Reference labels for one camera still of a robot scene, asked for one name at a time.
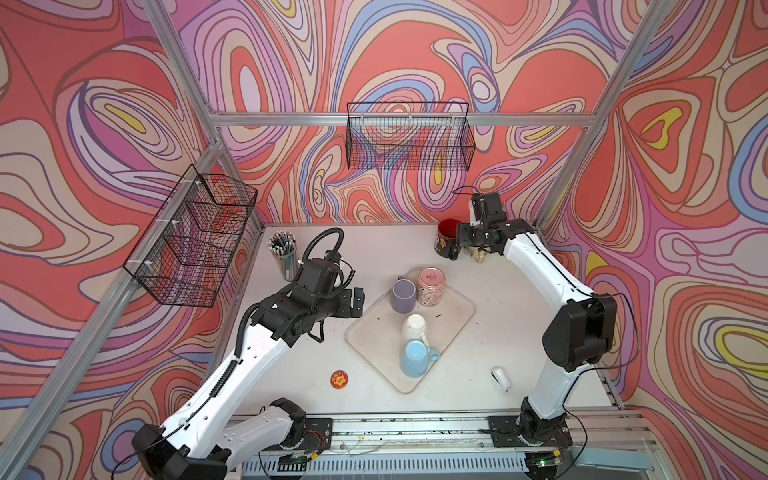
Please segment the white mug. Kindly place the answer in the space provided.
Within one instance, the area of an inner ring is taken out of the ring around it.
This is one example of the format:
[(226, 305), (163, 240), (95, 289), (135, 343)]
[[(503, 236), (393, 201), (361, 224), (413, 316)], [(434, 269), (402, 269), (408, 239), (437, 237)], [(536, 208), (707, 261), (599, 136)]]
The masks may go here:
[(401, 327), (401, 337), (404, 344), (411, 341), (420, 341), (429, 347), (427, 339), (427, 322), (420, 314), (411, 314), (403, 322)]

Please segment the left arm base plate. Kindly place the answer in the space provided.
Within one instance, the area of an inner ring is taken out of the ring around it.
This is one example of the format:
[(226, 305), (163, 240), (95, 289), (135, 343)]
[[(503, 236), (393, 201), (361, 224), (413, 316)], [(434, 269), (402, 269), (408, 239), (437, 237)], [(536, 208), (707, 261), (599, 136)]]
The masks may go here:
[(322, 453), (332, 446), (333, 419), (331, 417), (310, 417), (305, 421), (305, 431), (301, 440), (289, 445), (286, 441), (267, 447), (263, 453), (296, 453), (309, 456)]

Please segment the cream round mug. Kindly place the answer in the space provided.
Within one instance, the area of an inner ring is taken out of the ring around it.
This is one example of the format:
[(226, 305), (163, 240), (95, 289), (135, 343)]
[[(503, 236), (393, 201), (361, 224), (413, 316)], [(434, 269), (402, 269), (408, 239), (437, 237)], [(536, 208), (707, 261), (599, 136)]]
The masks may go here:
[(478, 264), (482, 264), (485, 260), (487, 253), (481, 249), (472, 249), (470, 252), (471, 258)]

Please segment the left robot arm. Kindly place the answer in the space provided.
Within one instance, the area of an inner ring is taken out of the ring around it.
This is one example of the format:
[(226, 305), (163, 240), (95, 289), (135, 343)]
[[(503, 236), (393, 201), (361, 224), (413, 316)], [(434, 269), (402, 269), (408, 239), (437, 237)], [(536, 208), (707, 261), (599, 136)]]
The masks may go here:
[(223, 479), (261, 451), (308, 451), (324, 443), (306, 427), (306, 413), (281, 397), (254, 418), (231, 418), (267, 370), (302, 336), (321, 343), (324, 321), (358, 318), (365, 299), (350, 289), (335, 251), (303, 258), (294, 281), (250, 306), (231, 353), (187, 403), (162, 424), (145, 424), (132, 446), (152, 479)]

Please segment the light blue mug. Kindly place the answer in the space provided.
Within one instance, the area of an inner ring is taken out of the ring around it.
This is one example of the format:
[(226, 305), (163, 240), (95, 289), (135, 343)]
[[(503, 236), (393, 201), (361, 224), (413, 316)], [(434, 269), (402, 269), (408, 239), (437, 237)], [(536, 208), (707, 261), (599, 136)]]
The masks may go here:
[(411, 341), (402, 350), (400, 369), (409, 378), (420, 378), (440, 357), (441, 354), (437, 350), (425, 346), (420, 341)]

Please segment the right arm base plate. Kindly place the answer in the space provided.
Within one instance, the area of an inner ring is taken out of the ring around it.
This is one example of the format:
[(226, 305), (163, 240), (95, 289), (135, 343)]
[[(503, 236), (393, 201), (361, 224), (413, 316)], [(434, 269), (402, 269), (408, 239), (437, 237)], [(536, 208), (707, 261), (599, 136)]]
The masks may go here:
[(565, 416), (541, 420), (531, 413), (522, 416), (489, 416), (485, 432), (496, 448), (552, 448), (563, 450), (573, 445)]

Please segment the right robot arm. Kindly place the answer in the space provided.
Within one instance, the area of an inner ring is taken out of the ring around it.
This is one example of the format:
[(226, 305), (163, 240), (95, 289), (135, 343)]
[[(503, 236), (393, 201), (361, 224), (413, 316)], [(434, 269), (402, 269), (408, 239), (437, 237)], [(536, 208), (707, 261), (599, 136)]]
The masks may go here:
[(470, 194), (470, 221), (457, 227), (458, 243), (497, 253), (515, 264), (550, 304), (554, 316), (542, 336), (547, 355), (533, 392), (523, 399), (512, 434), (538, 446), (565, 426), (566, 403), (580, 377), (611, 349), (617, 303), (569, 273), (534, 228), (510, 219), (497, 193)]

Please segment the black mug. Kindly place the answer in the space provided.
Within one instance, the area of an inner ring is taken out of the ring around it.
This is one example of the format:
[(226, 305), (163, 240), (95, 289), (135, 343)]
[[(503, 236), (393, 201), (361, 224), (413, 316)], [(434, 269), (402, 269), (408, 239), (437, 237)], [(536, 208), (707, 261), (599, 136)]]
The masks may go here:
[(442, 220), (437, 226), (434, 242), (435, 252), (442, 258), (456, 261), (461, 251), (457, 231), (461, 221), (457, 219)]

